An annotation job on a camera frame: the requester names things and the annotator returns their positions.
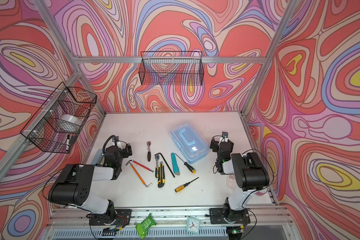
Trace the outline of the small yellow handle screwdriver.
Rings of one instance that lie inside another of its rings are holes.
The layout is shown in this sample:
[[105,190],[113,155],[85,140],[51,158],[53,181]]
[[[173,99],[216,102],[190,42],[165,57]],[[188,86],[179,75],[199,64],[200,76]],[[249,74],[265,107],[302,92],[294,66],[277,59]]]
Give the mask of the small yellow handle screwdriver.
[[185,184],[177,187],[177,188],[175,189],[175,192],[178,193],[178,192],[182,191],[182,190],[183,190],[184,188],[186,188],[190,183],[194,182],[194,181],[197,180],[198,178],[199,178],[199,177],[197,177],[197,178],[195,178],[194,180],[192,180],[192,181],[190,181],[190,182],[187,182],[187,183],[185,183]]

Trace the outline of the screwdriver black orange handle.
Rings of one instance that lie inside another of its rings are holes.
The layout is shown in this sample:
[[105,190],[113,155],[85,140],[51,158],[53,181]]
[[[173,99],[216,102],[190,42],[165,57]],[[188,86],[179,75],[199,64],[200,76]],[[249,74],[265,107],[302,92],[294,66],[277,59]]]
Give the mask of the screwdriver black orange handle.
[[192,174],[195,174],[196,173],[196,170],[188,164],[187,161],[183,160],[178,154],[174,153],[174,156],[177,158],[177,159],[180,159],[183,164],[186,166],[186,168],[192,173]]

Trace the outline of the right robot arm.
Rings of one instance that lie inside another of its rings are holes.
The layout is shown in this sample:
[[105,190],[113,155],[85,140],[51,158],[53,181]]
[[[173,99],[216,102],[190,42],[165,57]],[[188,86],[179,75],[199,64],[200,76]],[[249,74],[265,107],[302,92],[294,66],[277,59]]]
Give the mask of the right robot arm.
[[226,198],[222,208],[211,208],[208,214],[211,224],[242,224],[251,222],[246,208],[255,193],[266,189],[270,184],[269,174],[253,150],[243,154],[234,154],[234,143],[227,136],[220,136],[217,141],[211,139],[210,149],[217,153],[213,173],[235,177],[235,192]]

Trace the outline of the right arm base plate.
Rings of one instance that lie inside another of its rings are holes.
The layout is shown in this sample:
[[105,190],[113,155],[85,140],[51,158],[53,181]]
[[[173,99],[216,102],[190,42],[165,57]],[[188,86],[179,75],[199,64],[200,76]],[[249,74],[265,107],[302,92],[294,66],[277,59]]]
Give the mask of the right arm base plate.
[[232,211],[223,208],[210,208],[207,216],[210,218],[210,222],[213,225],[241,224],[246,226],[251,223],[250,215],[246,209]]

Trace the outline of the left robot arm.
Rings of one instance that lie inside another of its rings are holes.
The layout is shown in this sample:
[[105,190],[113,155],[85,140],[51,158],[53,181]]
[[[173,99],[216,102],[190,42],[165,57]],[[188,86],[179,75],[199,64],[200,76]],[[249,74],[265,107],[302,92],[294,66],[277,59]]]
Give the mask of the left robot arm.
[[99,165],[66,165],[50,188],[47,200],[57,205],[76,207],[88,212],[91,226],[112,226],[121,218],[111,200],[104,199],[91,190],[93,182],[115,181],[122,172],[124,159],[132,156],[132,147],[118,136],[108,137],[102,148],[104,163]]

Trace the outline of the light blue plastic tool box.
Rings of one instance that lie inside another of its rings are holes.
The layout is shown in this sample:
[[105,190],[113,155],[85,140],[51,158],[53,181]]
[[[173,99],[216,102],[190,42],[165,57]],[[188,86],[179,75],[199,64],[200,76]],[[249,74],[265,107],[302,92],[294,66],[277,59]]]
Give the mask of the light blue plastic tool box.
[[190,123],[183,123],[170,131],[171,137],[189,164],[206,157],[210,147],[205,138]]

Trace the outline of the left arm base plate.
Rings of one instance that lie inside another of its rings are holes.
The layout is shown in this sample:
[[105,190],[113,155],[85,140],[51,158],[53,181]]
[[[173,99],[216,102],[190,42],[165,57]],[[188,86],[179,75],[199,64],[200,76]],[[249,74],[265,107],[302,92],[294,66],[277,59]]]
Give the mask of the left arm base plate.
[[125,227],[130,224],[131,209],[118,209],[104,214],[87,214],[90,226],[119,226]]

